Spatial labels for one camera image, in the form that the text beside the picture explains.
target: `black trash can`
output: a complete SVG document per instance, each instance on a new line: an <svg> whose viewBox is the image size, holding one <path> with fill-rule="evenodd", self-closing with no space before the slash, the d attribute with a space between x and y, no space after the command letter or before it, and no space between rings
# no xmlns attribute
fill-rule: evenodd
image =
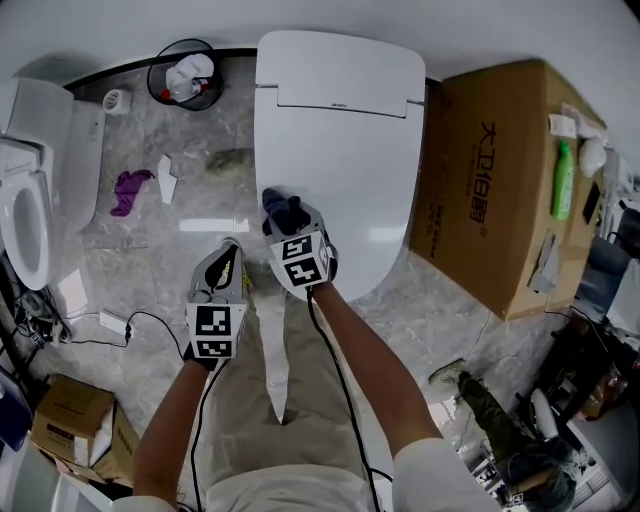
<svg viewBox="0 0 640 512"><path fill-rule="evenodd" d="M206 78L209 82L207 88L187 101L177 102L173 99L163 99L162 91L167 88L167 70L185 57L196 53L206 55L213 61L213 76L196 77ZM151 97L163 105L174 105L191 111L206 110L218 101L224 89L219 59L213 48L201 39L176 41L162 50L151 62L147 72L147 89Z"/></svg>

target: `green bottle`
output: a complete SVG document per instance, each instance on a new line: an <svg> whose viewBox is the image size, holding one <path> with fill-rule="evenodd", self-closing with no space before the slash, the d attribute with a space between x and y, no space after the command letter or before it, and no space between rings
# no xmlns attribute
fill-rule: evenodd
<svg viewBox="0 0 640 512"><path fill-rule="evenodd" d="M560 158L553 178L553 207L551 214L558 220L567 220L571 212L573 192L573 155L566 140L560 141Z"/></svg>

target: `person lying on floor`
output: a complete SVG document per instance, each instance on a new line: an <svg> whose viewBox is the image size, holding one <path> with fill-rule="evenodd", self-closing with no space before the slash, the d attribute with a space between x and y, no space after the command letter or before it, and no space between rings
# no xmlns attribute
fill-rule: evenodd
<svg viewBox="0 0 640 512"><path fill-rule="evenodd" d="M458 359L436 370L429 384L445 391L455 387L485 431L496 469L508 494L522 495L529 512L564 512L571 509L580 476L577 452L560 437L540 441L525 435L507 416L489 391L466 370Z"/></svg>

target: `person's arm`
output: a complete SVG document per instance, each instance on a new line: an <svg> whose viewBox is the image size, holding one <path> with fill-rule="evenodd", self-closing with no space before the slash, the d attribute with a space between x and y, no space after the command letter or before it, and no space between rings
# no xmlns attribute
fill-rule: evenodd
<svg viewBox="0 0 640 512"><path fill-rule="evenodd" d="M544 471L540 471L539 473L530 476L517 485L512 485L510 489L511 494L519 494L521 492L530 491L531 489L535 489L536 487L546 485L554 475L555 471L556 470L554 468L545 469Z"/></svg>
<svg viewBox="0 0 640 512"><path fill-rule="evenodd" d="M314 286L322 310L360 388L385 433L391 455L408 444L441 438L409 370L387 344L342 299L332 283Z"/></svg>
<svg viewBox="0 0 640 512"><path fill-rule="evenodd" d="M174 508L193 420L209 371L187 361L153 415L136 451L133 495L155 496Z"/></svg>

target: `cloth rag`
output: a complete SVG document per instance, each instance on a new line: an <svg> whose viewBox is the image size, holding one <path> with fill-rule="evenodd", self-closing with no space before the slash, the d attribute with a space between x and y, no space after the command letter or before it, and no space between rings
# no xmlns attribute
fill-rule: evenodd
<svg viewBox="0 0 640 512"><path fill-rule="evenodd" d="M155 176L147 170L134 171L132 173L124 171L120 174L114 188L114 193L118 198L118 206L111 210L111 215L114 217L126 217L129 215L142 183L149 178L155 178Z"/></svg>

